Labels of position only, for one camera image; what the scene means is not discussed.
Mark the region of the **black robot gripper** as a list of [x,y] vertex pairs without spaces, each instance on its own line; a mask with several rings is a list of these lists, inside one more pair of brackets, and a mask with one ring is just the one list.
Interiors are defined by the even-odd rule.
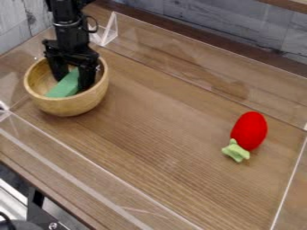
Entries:
[[77,66],[77,88],[80,92],[86,91],[96,77],[98,54],[88,46],[89,34],[96,30],[84,21],[53,22],[53,28],[56,38],[41,42],[53,78],[60,81],[65,77],[68,64]]

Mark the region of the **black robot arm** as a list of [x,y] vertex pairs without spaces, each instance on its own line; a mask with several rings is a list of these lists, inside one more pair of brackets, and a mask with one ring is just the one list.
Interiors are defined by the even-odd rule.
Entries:
[[77,90],[85,91],[94,83],[98,53],[89,47],[88,15],[82,8],[94,0],[45,0],[53,15],[54,40],[42,40],[44,56],[56,81],[68,74],[68,66],[78,71]]

